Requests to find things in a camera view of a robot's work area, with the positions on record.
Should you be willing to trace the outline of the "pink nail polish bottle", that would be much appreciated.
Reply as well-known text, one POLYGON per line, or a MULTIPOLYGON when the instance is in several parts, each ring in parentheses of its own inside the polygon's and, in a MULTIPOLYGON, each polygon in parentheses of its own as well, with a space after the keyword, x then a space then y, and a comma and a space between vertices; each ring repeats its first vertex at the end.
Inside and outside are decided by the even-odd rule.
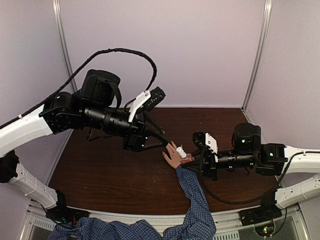
POLYGON ((180 159, 181 164, 187 164, 193 162, 195 159, 191 154, 187 154, 186 157, 180 159))

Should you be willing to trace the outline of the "white nail polish cap brush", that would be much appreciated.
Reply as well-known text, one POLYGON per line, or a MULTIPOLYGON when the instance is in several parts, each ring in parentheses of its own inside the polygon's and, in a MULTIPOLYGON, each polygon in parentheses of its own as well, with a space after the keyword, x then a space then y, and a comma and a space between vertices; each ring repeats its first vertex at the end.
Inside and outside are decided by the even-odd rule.
POLYGON ((182 146, 177 147, 176 151, 178 152, 178 154, 180 155, 180 157, 182 159, 184 159, 184 158, 186 158, 188 156, 187 153, 184 151, 182 146))

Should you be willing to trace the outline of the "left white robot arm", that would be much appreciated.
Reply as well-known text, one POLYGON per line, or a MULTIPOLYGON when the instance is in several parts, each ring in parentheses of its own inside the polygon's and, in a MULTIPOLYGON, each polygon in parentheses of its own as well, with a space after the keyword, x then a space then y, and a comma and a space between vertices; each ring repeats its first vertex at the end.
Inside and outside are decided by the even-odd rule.
POLYGON ((165 98, 157 87, 139 94, 130 110, 112 107, 121 104, 120 78, 114 73, 91 69, 87 72, 82 88, 75 92, 60 92, 25 116, 20 116, 0 130, 0 181, 16 185, 26 196, 38 201, 61 222, 72 218, 65 195, 45 186, 20 163, 15 149, 32 140, 56 135, 66 130, 97 129, 121 137, 123 148, 132 152, 148 150, 146 141, 153 137, 159 147, 168 141, 164 131, 148 116, 165 98))

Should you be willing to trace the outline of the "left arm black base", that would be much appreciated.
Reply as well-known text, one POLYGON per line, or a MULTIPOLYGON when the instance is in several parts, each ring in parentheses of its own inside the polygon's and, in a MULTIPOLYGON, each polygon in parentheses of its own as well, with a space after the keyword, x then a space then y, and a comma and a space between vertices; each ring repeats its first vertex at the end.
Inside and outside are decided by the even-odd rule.
POLYGON ((88 218, 90 213, 86 210, 75 208, 47 209, 46 217, 57 223, 75 223, 81 218, 88 218))

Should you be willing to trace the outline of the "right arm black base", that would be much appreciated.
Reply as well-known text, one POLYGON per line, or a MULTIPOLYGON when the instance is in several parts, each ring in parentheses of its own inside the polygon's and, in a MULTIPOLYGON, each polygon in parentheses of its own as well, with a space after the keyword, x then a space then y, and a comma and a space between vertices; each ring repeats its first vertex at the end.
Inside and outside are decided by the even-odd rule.
POLYGON ((282 211, 276 206, 259 206, 238 212, 242 226, 255 225, 282 216, 282 211))

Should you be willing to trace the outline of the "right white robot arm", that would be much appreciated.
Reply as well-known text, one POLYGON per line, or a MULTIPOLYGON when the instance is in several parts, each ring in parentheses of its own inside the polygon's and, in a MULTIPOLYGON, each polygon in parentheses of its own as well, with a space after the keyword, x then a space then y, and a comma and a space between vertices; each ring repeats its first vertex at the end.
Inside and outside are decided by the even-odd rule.
POLYGON ((205 191, 215 200, 228 205, 245 205, 260 201, 262 206, 256 210, 259 220, 268 220, 278 209, 285 209, 298 202, 311 199, 320 194, 320 151, 303 149, 282 143, 262 143, 261 127, 251 123, 239 123, 234 127, 231 137, 232 148, 219 150, 217 141, 208 132, 195 132, 193 144, 197 147, 191 155, 193 161, 182 167, 198 174, 202 183, 204 178, 213 181, 218 178, 218 170, 233 171, 244 168, 254 169, 262 176, 278 176, 277 183, 260 196, 243 201, 230 201, 218 197, 206 185, 205 191), (312 173, 313 176, 289 187, 281 188, 286 174, 312 173))

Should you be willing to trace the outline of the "mannequin hand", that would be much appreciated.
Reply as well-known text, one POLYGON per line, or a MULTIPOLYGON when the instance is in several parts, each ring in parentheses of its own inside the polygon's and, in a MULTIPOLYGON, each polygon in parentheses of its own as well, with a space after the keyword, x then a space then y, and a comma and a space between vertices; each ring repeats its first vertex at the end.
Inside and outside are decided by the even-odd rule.
POLYGON ((162 156, 172 168, 177 169, 181 164, 187 163, 187 159, 183 159, 177 152, 177 146, 173 141, 169 142, 165 149, 166 151, 162 151, 162 156))

